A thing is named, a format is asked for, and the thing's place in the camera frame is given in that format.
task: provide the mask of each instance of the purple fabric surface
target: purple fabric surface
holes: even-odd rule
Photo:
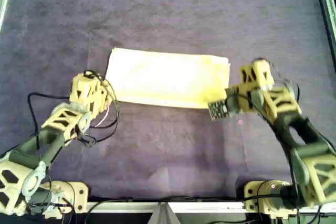
[[[105,72],[115,46],[227,57],[230,84],[240,82],[241,65],[265,57],[299,82],[304,114],[334,135],[336,74],[319,0],[9,0],[0,150],[32,134],[29,92],[68,94],[85,68]],[[34,99],[40,125],[57,103]],[[280,144],[256,115],[212,123],[206,110],[130,103],[112,138],[93,148],[73,142],[50,174],[103,197],[235,196],[252,179],[289,180]]]

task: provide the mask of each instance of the black cable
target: black cable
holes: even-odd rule
[[[257,189],[257,196],[259,196],[259,190],[260,190],[260,188],[262,187],[262,185],[264,185],[265,183],[267,183],[267,182],[269,182],[269,180],[266,180],[266,181],[264,181],[264,182],[262,182],[261,184],[260,184],[260,186],[258,187],[258,189]],[[262,217],[262,215],[261,215],[261,213],[260,213],[260,204],[259,204],[259,198],[257,199],[257,204],[258,204],[258,213],[259,213],[259,216],[260,216],[260,218],[261,218],[261,221],[263,222],[263,217]]]
[[[100,206],[101,204],[108,203],[108,202],[118,202],[118,200],[113,200],[113,199],[111,199],[111,200],[104,200],[104,201],[101,201],[101,202],[96,203],[96,204],[95,204],[93,207],[91,207],[90,210],[87,212],[87,214],[86,214],[86,216],[85,216],[85,219],[84,219],[84,224],[86,224],[86,222],[88,221],[88,218],[89,218],[90,214],[92,213],[92,211],[93,211],[96,207]]]
[[[312,218],[312,220],[309,221],[307,224],[312,224],[317,218],[319,218],[318,223],[320,222],[320,217],[321,217],[320,216],[320,212],[321,212],[321,209],[322,209],[322,205],[319,206],[319,208],[317,209],[317,212],[316,212],[314,218]]]
[[[112,133],[110,133],[109,135],[107,135],[107,136],[105,136],[105,137],[103,137],[101,139],[96,140],[96,143],[99,143],[99,142],[102,142],[102,141],[110,138],[116,132],[116,130],[117,130],[118,121],[119,121],[118,101],[117,101],[117,97],[115,95],[114,89],[113,89],[111,83],[107,79],[103,79],[103,77],[100,74],[96,73],[93,70],[85,70],[84,71],[84,75],[86,75],[88,78],[96,77],[100,81],[101,85],[105,88],[107,94],[112,98],[112,101],[114,102],[115,109],[116,109],[116,117],[115,117],[115,119],[114,119],[114,121],[112,123],[110,123],[109,125],[106,125],[106,126],[97,126],[97,127],[91,126],[90,127],[92,129],[108,129],[108,128],[112,127],[113,125],[115,125],[115,128],[112,131]],[[112,92],[113,92],[114,96],[110,93],[110,91],[105,86],[105,84],[103,83],[103,81],[107,81],[108,82],[110,88],[112,89]]]
[[[69,220],[69,224],[71,223],[72,221],[72,217],[75,215],[75,224],[77,224],[77,215],[76,215],[76,211],[75,211],[75,207],[73,206],[73,204],[71,204],[66,198],[63,198],[63,200],[71,207],[71,217],[70,217],[70,220]]]
[[[103,137],[103,138],[101,138],[101,139],[96,140],[97,143],[102,142],[102,141],[104,141],[104,140],[106,140],[106,139],[108,139],[108,138],[110,138],[111,136],[114,135],[114,133],[116,132],[117,127],[118,127],[118,120],[119,120],[119,111],[117,112],[117,121],[116,121],[116,123],[115,123],[116,125],[115,125],[115,128],[114,128],[114,130],[112,131],[112,133],[109,134],[109,135],[107,135],[107,136],[105,136],[105,137]]]
[[[296,102],[299,104],[300,103],[300,86],[297,82],[296,82],[296,87],[297,87]]]
[[[208,224],[239,224],[239,223],[242,223],[242,224],[247,224],[247,223],[251,223],[251,222],[254,222],[256,220],[259,220],[258,218],[255,218],[255,219],[252,219],[252,220],[239,220],[239,221],[213,221],[213,222],[210,222]]]

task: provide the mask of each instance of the wire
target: wire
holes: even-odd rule
[[[41,203],[30,204],[30,203],[26,202],[27,210],[32,215],[36,215],[38,213],[32,211],[31,207],[43,207],[43,206],[46,206],[46,210],[47,210],[47,208],[51,205],[51,202],[46,203],[47,199],[49,198],[49,196],[51,194],[51,188],[52,188],[52,183],[53,183],[53,181],[51,180],[51,178],[50,178],[49,175],[48,175],[48,178],[49,178],[49,192],[48,192],[47,197]]]
[[[114,130],[109,134],[109,135],[107,135],[107,136],[105,136],[105,137],[103,137],[103,138],[101,138],[101,139],[98,139],[98,140],[96,140],[96,143],[99,143],[99,142],[102,142],[102,141],[104,141],[104,140],[106,140],[106,139],[108,139],[108,138],[110,138],[115,132],[116,132],[116,130],[117,130],[117,127],[118,127],[118,121],[119,121],[119,105],[118,105],[118,100],[117,100],[117,97],[116,97],[116,93],[115,93],[115,91],[114,91],[114,89],[113,89],[113,86],[111,85],[111,83],[107,80],[107,79],[103,79],[102,78],[102,76],[100,75],[100,74],[97,74],[95,71],[93,71],[93,70],[85,70],[84,71],[84,75],[87,75],[87,77],[96,77],[99,81],[100,81],[100,83],[101,83],[101,85],[105,88],[105,90],[106,90],[106,92],[107,92],[107,94],[112,98],[112,101],[113,101],[113,103],[114,103],[114,105],[115,105],[115,109],[116,109],[116,117],[115,117],[115,119],[114,119],[114,121],[112,122],[112,123],[110,123],[109,125],[106,125],[106,126],[91,126],[90,128],[92,128],[92,129],[108,129],[108,128],[110,128],[110,127],[112,127],[112,126],[114,126],[115,125],[115,128],[114,128]],[[111,88],[111,90],[112,90],[112,93],[113,93],[113,95],[111,94],[111,92],[108,90],[108,88],[106,87],[106,85],[104,84],[104,82],[103,81],[106,81],[108,84],[109,84],[109,86],[110,86],[110,88]]]
[[[260,186],[258,187],[258,189],[257,189],[257,196],[259,196],[259,190],[260,190],[260,188],[265,184],[265,183],[267,183],[267,182],[269,182],[269,180],[266,180],[266,181],[264,181],[264,182],[262,182],[261,184],[260,184]],[[260,216],[260,218],[261,218],[261,221],[263,222],[263,217],[262,217],[262,215],[261,215],[261,213],[260,213],[260,204],[259,204],[259,198],[257,199],[257,204],[258,204],[258,213],[259,213],[259,216]]]
[[[38,124],[37,124],[34,109],[33,109],[33,106],[32,106],[32,101],[31,101],[32,96],[51,98],[51,99],[59,99],[59,100],[69,99],[69,97],[59,97],[59,96],[56,96],[56,95],[42,94],[42,93],[38,93],[38,92],[32,92],[32,93],[28,94],[27,102],[28,102],[30,114],[31,114],[31,116],[33,118],[33,121],[34,121],[34,127],[35,127],[33,135],[36,136],[36,148],[39,150],[40,149],[40,141],[39,141],[39,136],[38,136]]]
[[[92,211],[93,211],[96,207],[98,207],[98,206],[100,206],[101,204],[104,204],[104,203],[108,203],[108,202],[118,202],[118,201],[119,201],[119,200],[110,199],[110,200],[104,200],[104,201],[101,201],[101,202],[96,203],[96,204],[95,204],[93,207],[91,207],[90,210],[87,212],[87,214],[86,214],[86,216],[85,216],[85,219],[84,219],[84,224],[87,223],[90,214],[92,213]]]
[[[252,220],[239,220],[239,221],[213,221],[213,222],[210,222],[209,224],[226,224],[226,223],[228,223],[228,224],[230,224],[230,223],[231,224],[243,223],[244,224],[244,223],[251,223],[251,222],[254,222],[256,220],[258,220],[258,218],[252,219]]]
[[[316,212],[314,218],[312,218],[312,220],[309,221],[307,224],[312,224],[317,218],[319,218],[317,223],[320,223],[320,218],[321,218],[320,212],[321,212],[322,206],[323,205],[319,206],[319,209],[317,209],[317,212]]]
[[[70,217],[70,220],[69,220],[69,224],[71,223],[72,221],[72,217],[75,215],[75,224],[77,224],[77,215],[76,215],[76,211],[75,211],[75,207],[73,206],[73,204],[70,203],[70,201],[68,201],[66,198],[63,198],[63,200],[71,207],[71,217]]]
[[[94,128],[97,128],[97,126],[99,126],[102,122],[105,121],[106,117],[107,117],[108,114],[109,114],[109,110],[110,110],[110,105],[108,104],[108,105],[107,105],[107,109],[106,109],[106,113],[105,113],[104,117],[102,118],[102,120],[100,120],[99,123],[97,123],[97,124],[94,126]]]

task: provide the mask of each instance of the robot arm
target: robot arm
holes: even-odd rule
[[[270,205],[276,211],[280,208],[296,209],[303,206],[322,205],[336,201],[336,153],[333,145],[318,132],[308,119],[301,115],[299,104],[295,100],[289,83],[276,86],[271,76],[269,62],[256,60],[240,69],[242,83],[226,89],[225,100],[210,103],[212,120],[239,113],[259,113],[267,121],[280,142],[286,158],[291,165],[294,185],[285,182],[251,182],[246,185],[245,196],[260,193],[283,195],[282,202],[274,199],[261,199],[261,203],[270,202],[261,212],[269,214]],[[290,128],[297,131],[304,145],[295,141]],[[255,202],[247,202],[247,209],[257,209]]]
[[[78,206],[76,212],[85,209],[83,203],[87,201],[88,187],[83,183],[41,185],[41,181],[60,151],[83,134],[91,120],[116,102],[112,94],[108,81],[93,71],[74,77],[70,103],[58,105],[38,135],[0,157],[0,212],[21,216],[30,205],[46,214],[46,218],[61,217],[62,213],[51,204],[66,204],[65,201]],[[46,151],[39,155],[44,147]]]

